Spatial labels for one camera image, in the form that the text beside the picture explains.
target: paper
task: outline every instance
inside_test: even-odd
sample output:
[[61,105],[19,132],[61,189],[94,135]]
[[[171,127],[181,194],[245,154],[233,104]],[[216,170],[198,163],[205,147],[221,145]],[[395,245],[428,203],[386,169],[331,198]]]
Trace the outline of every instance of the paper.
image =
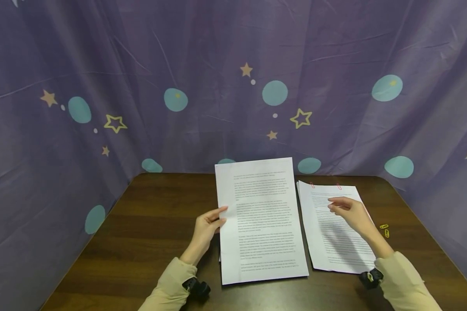
[[217,164],[221,283],[308,276],[292,158]]
[[314,187],[297,182],[313,268],[356,274],[373,269],[375,255],[367,242],[327,207],[330,197],[350,197],[362,202],[356,187]]

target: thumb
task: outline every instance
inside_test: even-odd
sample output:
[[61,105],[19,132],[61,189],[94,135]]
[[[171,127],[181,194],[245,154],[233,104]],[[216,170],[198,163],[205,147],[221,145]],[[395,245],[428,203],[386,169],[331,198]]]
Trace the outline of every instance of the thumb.
[[220,219],[216,220],[215,222],[212,222],[209,226],[213,231],[215,231],[219,227],[223,226],[223,224],[225,222],[227,222],[226,218],[220,218]]
[[333,213],[336,213],[336,215],[339,215],[341,217],[345,217],[346,213],[349,212],[349,210],[341,209],[339,206],[335,206],[335,205],[330,206],[330,211]]

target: wooden table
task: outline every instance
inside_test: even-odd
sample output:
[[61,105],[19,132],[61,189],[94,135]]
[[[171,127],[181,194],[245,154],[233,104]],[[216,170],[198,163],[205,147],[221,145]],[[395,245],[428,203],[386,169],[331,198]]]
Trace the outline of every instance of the wooden table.
[[[387,181],[337,176],[297,179],[357,186],[374,222],[390,225],[391,246],[410,259],[441,308],[467,310],[466,279]],[[214,175],[136,177],[43,310],[138,310],[171,259],[187,247],[195,218],[216,207]],[[182,310],[392,310],[380,289],[365,291],[356,275],[313,270],[303,240],[308,278],[222,287],[216,237],[198,265],[198,278],[211,286],[210,298],[203,305],[189,301]]]

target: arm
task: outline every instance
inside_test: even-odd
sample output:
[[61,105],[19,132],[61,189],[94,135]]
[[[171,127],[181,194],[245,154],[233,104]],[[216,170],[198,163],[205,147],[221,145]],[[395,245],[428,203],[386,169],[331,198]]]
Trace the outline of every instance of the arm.
[[197,273],[198,262],[209,249],[213,235],[218,233],[226,219],[218,219],[227,207],[211,210],[195,220],[194,235],[180,259],[174,258],[165,269],[156,288],[144,301],[139,311],[178,311],[187,302],[189,292],[182,284]]
[[329,209],[342,216],[351,228],[368,243],[376,256],[375,266],[384,274],[381,283],[384,297],[396,311],[440,311],[424,281],[408,259],[394,252],[370,220],[361,202],[347,197],[329,199]]

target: teal dot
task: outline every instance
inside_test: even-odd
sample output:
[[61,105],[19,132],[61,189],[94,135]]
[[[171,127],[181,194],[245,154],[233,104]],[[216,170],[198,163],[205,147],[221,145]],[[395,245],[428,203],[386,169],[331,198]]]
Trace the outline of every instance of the teal dot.
[[90,107],[88,107],[86,101],[79,96],[69,99],[67,108],[69,109],[71,117],[78,123],[88,123],[92,120]]
[[408,178],[413,174],[413,161],[410,158],[398,156],[387,161],[384,169],[397,178]]
[[180,89],[166,89],[164,92],[164,104],[166,107],[171,111],[178,112],[182,111],[187,107],[189,99],[184,92],[180,91]]
[[305,158],[299,161],[297,169],[303,174],[313,174],[322,166],[322,162],[316,158]]
[[227,164],[227,163],[235,163],[235,161],[232,159],[221,159],[220,161],[218,161],[218,164]]
[[163,171],[163,167],[160,166],[156,161],[153,159],[145,159],[142,161],[142,168],[149,173],[161,173]]
[[106,219],[106,210],[102,205],[97,205],[91,209],[86,216],[85,232],[89,235],[97,232],[97,230],[100,228],[100,225],[102,225],[104,222],[104,219]]
[[388,102],[397,98],[403,89],[403,81],[396,75],[383,76],[375,82],[372,97],[379,102]]
[[279,80],[268,82],[263,88],[263,100],[270,106],[278,106],[287,99],[287,86]]

